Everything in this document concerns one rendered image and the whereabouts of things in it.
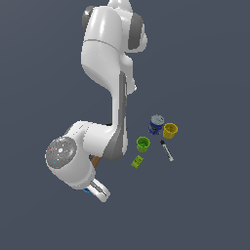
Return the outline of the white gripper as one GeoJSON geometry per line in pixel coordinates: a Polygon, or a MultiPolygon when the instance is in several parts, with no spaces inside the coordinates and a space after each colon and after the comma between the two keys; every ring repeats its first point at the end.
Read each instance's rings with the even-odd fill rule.
{"type": "Polygon", "coordinates": [[[92,171],[87,177],[80,181],[75,188],[77,190],[87,188],[99,201],[106,202],[110,196],[109,190],[95,179],[96,172],[92,171]]]}

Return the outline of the small green block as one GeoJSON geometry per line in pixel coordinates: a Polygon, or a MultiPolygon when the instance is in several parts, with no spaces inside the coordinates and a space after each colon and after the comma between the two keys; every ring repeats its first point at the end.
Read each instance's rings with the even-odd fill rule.
{"type": "Polygon", "coordinates": [[[144,161],[144,159],[142,157],[140,157],[139,155],[133,160],[133,162],[131,163],[131,165],[137,169],[141,163],[144,161]]]}

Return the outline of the green cup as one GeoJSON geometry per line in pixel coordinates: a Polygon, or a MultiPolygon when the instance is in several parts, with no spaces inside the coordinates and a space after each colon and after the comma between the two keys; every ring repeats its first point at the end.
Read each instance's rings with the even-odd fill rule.
{"type": "Polygon", "coordinates": [[[150,146],[150,140],[147,137],[139,137],[137,139],[137,150],[139,152],[146,152],[150,146]]]}

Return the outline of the grey syringe with black plunger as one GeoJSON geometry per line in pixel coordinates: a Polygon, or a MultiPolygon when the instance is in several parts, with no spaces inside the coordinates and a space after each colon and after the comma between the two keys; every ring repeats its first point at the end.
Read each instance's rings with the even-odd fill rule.
{"type": "Polygon", "coordinates": [[[172,162],[174,161],[174,158],[170,152],[170,150],[168,149],[168,147],[166,146],[165,142],[163,140],[160,141],[161,145],[163,146],[165,152],[167,153],[167,156],[169,158],[169,160],[172,162]]]}

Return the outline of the blue can with grey lid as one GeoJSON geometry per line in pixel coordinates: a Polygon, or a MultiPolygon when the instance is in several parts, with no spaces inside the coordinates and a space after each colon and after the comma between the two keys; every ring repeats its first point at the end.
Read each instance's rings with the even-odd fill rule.
{"type": "Polygon", "coordinates": [[[162,115],[152,115],[149,121],[148,131],[153,135],[159,135],[164,126],[164,118],[162,115]]]}

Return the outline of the yellow cup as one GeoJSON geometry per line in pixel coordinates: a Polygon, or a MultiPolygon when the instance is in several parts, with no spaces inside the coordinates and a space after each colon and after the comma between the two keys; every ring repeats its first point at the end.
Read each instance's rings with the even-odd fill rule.
{"type": "Polygon", "coordinates": [[[174,123],[166,123],[164,125],[163,137],[165,139],[172,139],[178,132],[178,127],[174,123]]]}

